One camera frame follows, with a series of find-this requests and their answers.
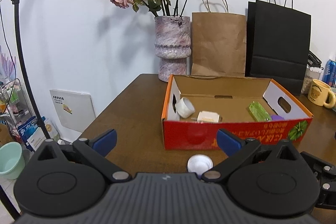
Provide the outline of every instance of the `mint green plastic bin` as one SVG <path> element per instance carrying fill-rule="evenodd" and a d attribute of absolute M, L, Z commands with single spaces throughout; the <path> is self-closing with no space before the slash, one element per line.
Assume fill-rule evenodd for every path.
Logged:
<path fill-rule="evenodd" d="M 25 160 L 19 143 L 10 142 L 0 147 L 0 177 L 17 179 L 24 167 Z"/>

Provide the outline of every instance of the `vase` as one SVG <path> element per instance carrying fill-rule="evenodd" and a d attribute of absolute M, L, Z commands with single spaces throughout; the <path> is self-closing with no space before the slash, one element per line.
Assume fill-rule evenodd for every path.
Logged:
<path fill-rule="evenodd" d="M 190 17 L 160 16 L 155 18 L 155 55 L 160 57 L 159 79 L 186 75 L 186 58 L 191 55 Z"/>

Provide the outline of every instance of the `white wall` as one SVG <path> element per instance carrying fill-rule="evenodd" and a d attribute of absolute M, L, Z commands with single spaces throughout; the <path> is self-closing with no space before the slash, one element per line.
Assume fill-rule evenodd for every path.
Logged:
<path fill-rule="evenodd" d="M 227 1 L 231 12 L 245 14 L 251 0 Z M 6 35 L 16 51 L 13 5 L 3 0 L 1 7 Z M 294 0 L 294 8 L 312 15 L 311 50 L 323 63 L 335 58 L 335 0 Z M 205 11 L 201 0 L 189 0 L 185 15 L 200 10 Z M 145 8 L 135 14 L 109 0 L 21 0 L 20 16 L 23 51 L 36 102 L 41 114 L 55 122 L 65 139 L 74 140 L 79 133 L 60 125 L 49 89 L 90 93 L 99 114 L 137 75 L 158 70 L 154 20 Z"/>

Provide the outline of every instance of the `wooden table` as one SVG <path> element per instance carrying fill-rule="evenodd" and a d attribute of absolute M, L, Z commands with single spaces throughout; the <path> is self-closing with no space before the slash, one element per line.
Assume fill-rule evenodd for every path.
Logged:
<path fill-rule="evenodd" d="M 117 130 L 117 145 L 106 158 L 133 176 L 137 172 L 186 172 L 188 159 L 198 153 L 208 155 L 214 165 L 226 159 L 222 151 L 164 150 L 160 120 L 166 87 L 157 75 L 139 75 L 81 137 L 92 139 L 109 128 Z M 314 119 L 297 149 L 336 165 L 336 113 L 314 105 L 306 96 L 299 100 Z M 336 224 L 336 211 L 314 209 L 312 215 L 322 224 Z"/>

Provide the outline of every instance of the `floor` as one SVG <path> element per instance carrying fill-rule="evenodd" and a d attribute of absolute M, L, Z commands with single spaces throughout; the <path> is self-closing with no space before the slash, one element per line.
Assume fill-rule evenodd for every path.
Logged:
<path fill-rule="evenodd" d="M 11 203 L 14 204 L 15 208 L 20 211 L 17 202 L 15 200 L 14 194 L 13 194 L 13 187 L 14 187 L 14 183 L 16 180 L 7 180 L 4 178 L 0 178 L 0 185 L 2 187 L 2 189 L 5 190 L 7 196 L 9 197 L 9 200 L 11 201 Z M 11 224 L 14 220 L 13 218 L 10 216 L 10 214 L 7 212 L 7 210 L 5 209 L 4 205 L 2 205 L 2 203 L 0 202 L 0 219 L 1 219 L 1 224 Z"/>

